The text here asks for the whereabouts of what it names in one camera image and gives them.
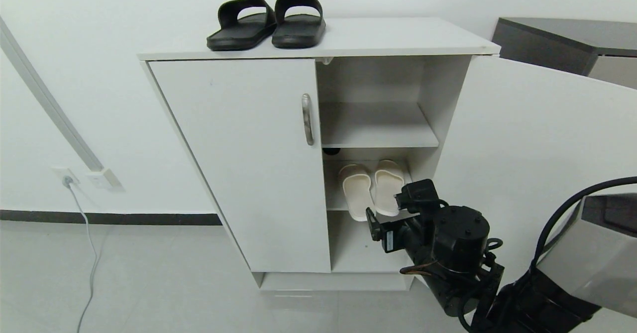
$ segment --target black baseboard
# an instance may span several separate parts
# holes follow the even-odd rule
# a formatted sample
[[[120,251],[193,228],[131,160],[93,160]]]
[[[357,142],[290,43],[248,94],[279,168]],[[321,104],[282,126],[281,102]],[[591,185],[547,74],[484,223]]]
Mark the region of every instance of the black baseboard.
[[[221,226],[216,214],[96,214],[86,213],[90,224],[171,224]],[[23,222],[84,223],[80,213],[0,210],[0,220]]]

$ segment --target metal handle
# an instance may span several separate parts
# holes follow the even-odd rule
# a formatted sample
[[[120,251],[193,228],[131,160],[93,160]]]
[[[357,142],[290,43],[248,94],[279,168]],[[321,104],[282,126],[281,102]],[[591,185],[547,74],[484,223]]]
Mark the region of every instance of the metal handle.
[[[305,127],[305,140],[308,145],[314,145],[314,136],[312,136],[312,120],[310,119],[310,95],[304,94],[301,97],[301,106],[303,107],[303,126]]]

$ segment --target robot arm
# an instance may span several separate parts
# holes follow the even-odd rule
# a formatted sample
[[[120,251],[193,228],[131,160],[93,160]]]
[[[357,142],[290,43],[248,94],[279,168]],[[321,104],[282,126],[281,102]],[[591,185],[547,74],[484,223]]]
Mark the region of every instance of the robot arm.
[[[414,262],[402,274],[420,274],[444,312],[469,332],[566,333],[601,307],[637,317],[637,195],[590,194],[637,183],[628,177],[591,186],[571,197],[544,227],[530,269],[498,287],[504,268],[492,253],[489,223],[474,209],[449,206],[431,180],[403,186],[400,209],[416,217],[380,223],[368,209],[373,240],[385,252],[404,249]],[[546,244],[553,226],[578,203]],[[476,310],[468,324],[464,314]]]

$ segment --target floor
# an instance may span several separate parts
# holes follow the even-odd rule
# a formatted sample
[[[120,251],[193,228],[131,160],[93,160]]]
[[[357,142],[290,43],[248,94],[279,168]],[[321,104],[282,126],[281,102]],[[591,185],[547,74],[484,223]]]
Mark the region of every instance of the floor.
[[[462,332],[428,289],[262,293],[220,226],[93,225],[83,333]],[[82,224],[0,222],[2,333],[73,333],[93,264]],[[575,332],[634,333],[600,311]]]

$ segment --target gray cord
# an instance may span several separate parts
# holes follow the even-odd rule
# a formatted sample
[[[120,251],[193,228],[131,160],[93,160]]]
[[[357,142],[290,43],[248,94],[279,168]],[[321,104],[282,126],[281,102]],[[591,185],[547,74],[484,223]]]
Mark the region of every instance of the gray cord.
[[[91,269],[91,275],[89,276],[89,288],[91,289],[91,296],[89,296],[89,301],[86,302],[86,306],[84,306],[84,310],[82,311],[82,315],[80,316],[80,321],[78,322],[77,333],[80,333],[80,327],[82,326],[82,320],[84,319],[84,314],[86,313],[87,308],[89,308],[89,304],[93,300],[93,281],[95,277],[95,268],[98,266],[98,253],[95,251],[95,246],[93,245],[93,240],[91,240],[91,231],[89,231],[89,218],[86,217],[84,210],[80,206],[80,202],[78,202],[78,198],[75,196],[75,192],[73,192],[73,188],[71,188],[71,183],[73,183],[73,179],[70,176],[64,176],[62,179],[62,184],[68,188],[73,195],[73,200],[75,200],[75,204],[80,210],[82,217],[84,218],[84,222],[86,222],[86,234],[89,238],[89,243],[91,244],[91,249],[93,249],[93,255],[95,256],[95,260],[93,261],[93,268]]]

